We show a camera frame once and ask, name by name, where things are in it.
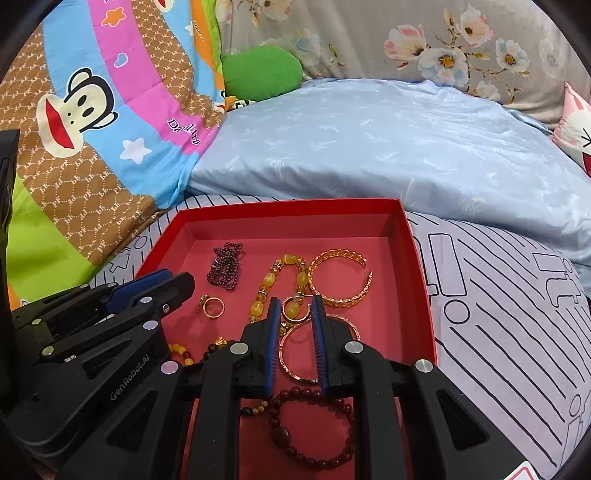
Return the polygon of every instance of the pink stripe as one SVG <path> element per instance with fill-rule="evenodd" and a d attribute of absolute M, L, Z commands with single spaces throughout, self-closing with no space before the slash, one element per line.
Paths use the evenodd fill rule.
<path fill-rule="evenodd" d="M 169 140 L 182 148 L 183 153 L 202 154 L 215 137 L 217 127 L 207 130 L 199 115 L 185 115 L 178 100 L 163 85 L 160 75 L 152 64 L 150 55 L 135 23 L 134 12 L 129 0 L 88 0 L 96 41 L 113 86 L 123 101 L 146 123 L 152 125 L 162 140 Z M 126 18 L 116 27 L 101 25 L 107 10 L 123 7 Z M 128 62 L 121 68 L 113 65 L 119 53 L 125 53 Z M 195 124 L 199 145 L 191 143 L 191 135 L 176 133 L 167 121 L 174 118 L 181 127 Z"/>

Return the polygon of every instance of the gold bangle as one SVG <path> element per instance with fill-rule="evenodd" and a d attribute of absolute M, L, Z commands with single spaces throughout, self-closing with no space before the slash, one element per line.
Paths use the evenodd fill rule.
<path fill-rule="evenodd" d="M 361 341 L 361 336 L 359 335 L 359 331 L 357 330 L 357 327 L 355 325 L 353 325 L 353 323 L 350 320 L 347 320 L 345 317 L 341 317 L 339 315 L 334 315 L 332 313 L 327 314 L 326 317 L 329 319 L 344 322 L 347 325 L 349 325 L 349 329 L 351 330 L 351 333 L 355 336 L 355 339 L 358 342 Z M 283 346 L 285 345 L 285 341 L 287 340 L 287 338 L 293 332 L 295 332 L 298 328 L 300 328 L 308 323 L 310 323 L 309 320 L 305 323 L 300 323 L 298 325 L 295 325 L 292 329 L 289 329 L 287 331 L 287 333 L 283 336 L 283 338 L 281 339 L 281 342 L 279 342 L 279 363 L 281 364 L 281 367 L 285 371 L 285 373 L 288 374 L 294 380 L 297 380 L 298 382 L 302 382 L 303 384 L 307 384 L 307 385 L 318 385 L 317 378 L 316 379 L 303 378 L 303 377 L 300 377 L 299 375 L 296 375 L 287 367 L 287 365 L 285 364 L 285 360 L 283 360 Z"/>
<path fill-rule="evenodd" d="M 310 286 L 310 290 L 314 295 L 320 295 L 322 297 L 322 300 L 324 301 L 324 304 L 328 305 L 329 307 L 344 309 L 347 307 L 352 307 L 353 305 L 357 305 L 361 300 L 363 300 L 363 297 L 367 295 L 369 286 L 371 285 L 371 272 L 369 272 L 368 279 L 365 286 L 363 287 L 363 290 L 361 290 L 361 292 L 359 292 L 355 297 L 351 297 L 349 299 L 333 299 L 325 295 L 322 295 L 322 293 L 318 291 L 318 289 L 314 286 L 314 283 L 312 282 L 312 275 L 314 274 L 314 270 L 316 269 L 316 267 L 318 267 L 318 265 L 320 265 L 324 260 L 328 260 L 329 258 L 334 257 L 348 258 L 350 260 L 357 262 L 364 268 L 367 266 L 367 260 L 361 255 L 359 255 L 357 252 L 353 252 L 351 250 L 336 248 L 333 250 L 322 252 L 320 255 L 318 255 L 318 257 L 316 257 L 312 261 L 312 263 L 308 267 L 308 285 Z"/>

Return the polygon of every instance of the yellow bead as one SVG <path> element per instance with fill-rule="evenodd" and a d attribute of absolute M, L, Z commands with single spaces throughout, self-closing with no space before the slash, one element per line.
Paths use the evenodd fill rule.
<path fill-rule="evenodd" d="M 297 255 L 285 254 L 283 255 L 283 263 L 285 265 L 293 265 L 297 262 Z"/>
<path fill-rule="evenodd" d="M 308 284 L 308 274 L 306 272 L 298 273 L 295 282 L 298 287 L 305 287 Z"/>
<path fill-rule="evenodd" d="M 269 272 L 267 275 L 265 275 L 265 278 L 262 279 L 262 284 L 266 287 L 272 287 L 273 284 L 275 283 L 275 274 Z"/>
<path fill-rule="evenodd" d="M 251 315 L 260 317 L 265 306 L 260 301 L 255 301 L 251 305 Z"/>
<path fill-rule="evenodd" d="M 291 301 L 287 307 L 285 307 L 285 315 L 287 318 L 294 319 L 300 312 L 300 305 L 294 301 Z"/>

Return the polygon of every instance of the white cartoon pillow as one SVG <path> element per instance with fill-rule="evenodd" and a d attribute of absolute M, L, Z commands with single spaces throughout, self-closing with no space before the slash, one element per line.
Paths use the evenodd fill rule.
<path fill-rule="evenodd" d="M 564 110 L 552 140 L 591 174 L 591 105 L 566 83 Z"/>

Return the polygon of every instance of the floral pillowcase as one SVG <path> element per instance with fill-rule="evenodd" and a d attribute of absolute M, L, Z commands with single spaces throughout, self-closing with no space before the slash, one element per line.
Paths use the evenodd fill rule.
<path fill-rule="evenodd" d="M 585 98 L 591 89 L 570 44 L 531 0 L 217 0 L 216 16 L 225 54 L 274 44 L 312 78 L 430 79 L 551 127 L 565 80 Z"/>

